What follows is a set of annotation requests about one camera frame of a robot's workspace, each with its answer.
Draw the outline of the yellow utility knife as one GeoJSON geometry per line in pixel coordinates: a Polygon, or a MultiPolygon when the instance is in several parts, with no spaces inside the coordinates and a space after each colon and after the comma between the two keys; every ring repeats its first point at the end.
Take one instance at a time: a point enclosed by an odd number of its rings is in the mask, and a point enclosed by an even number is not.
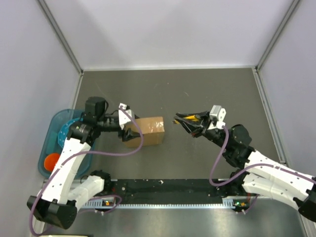
{"type": "Polygon", "coordinates": [[[201,122],[202,118],[199,115],[195,114],[180,114],[177,113],[176,116],[173,118],[174,124],[185,124],[185,123],[195,123],[201,122]]]}

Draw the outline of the brown cardboard express box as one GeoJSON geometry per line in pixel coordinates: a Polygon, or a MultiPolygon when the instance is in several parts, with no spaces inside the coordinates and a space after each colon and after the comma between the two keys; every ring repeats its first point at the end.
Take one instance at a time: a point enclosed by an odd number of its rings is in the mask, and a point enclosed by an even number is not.
{"type": "MultiPolygon", "coordinates": [[[[143,146],[159,145],[163,143],[165,133],[163,117],[137,118],[135,121],[144,136],[143,146]]],[[[130,127],[133,131],[139,132],[132,122],[126,124],[126,127],[130,127]]],[[[140,142],[141,138],[138,137],[123,143],[129,148],[137,148],[140,145],[140,142]]]]}

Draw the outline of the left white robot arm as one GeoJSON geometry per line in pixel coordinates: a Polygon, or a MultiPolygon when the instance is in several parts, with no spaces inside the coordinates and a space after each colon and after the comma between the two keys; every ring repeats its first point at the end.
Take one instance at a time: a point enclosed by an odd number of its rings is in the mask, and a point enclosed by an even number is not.
{"type": "Polygon", "coordinates": [[[71,189],[85,156],[97,153],[91,148],[101,133],[116,132],[123,141],[136,137],[144,140],[135,114],[128,105],[121,103],[117,116],[106,112],[108,106],[102,97],[88,98],[80,118],[69,126],[53,172],[38,194],[30,196],[27,201],[32,235],[39,236],[33,227],[34,219],[68,229],[87,202],[110,198],[112,201],[108,212],[114,211],[122,202],[122,198],[113,192],[110,175],[101,170],[93,171],[83,183],[71,189]]]}

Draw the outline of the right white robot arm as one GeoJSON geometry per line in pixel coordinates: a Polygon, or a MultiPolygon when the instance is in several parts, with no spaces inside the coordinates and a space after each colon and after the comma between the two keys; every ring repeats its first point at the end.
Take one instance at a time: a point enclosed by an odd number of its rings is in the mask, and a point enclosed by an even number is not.
{"type": "Polygon", "coordinates": [[[177,113],[174,124],[180,124],[192,137],[205,137],[221,148],[210,174],[220,160],[238,170],[226,181],[215,182],[214,187],[230,185],[235,195],[245,192],[269,197],[282,202],[310,221],[316,220],[316,178],[282,165],[251,147],[252,141],[247,129],[241,125],[227,128],[224,122],[226,110],[214,105],[210,111],[177,113]]]}

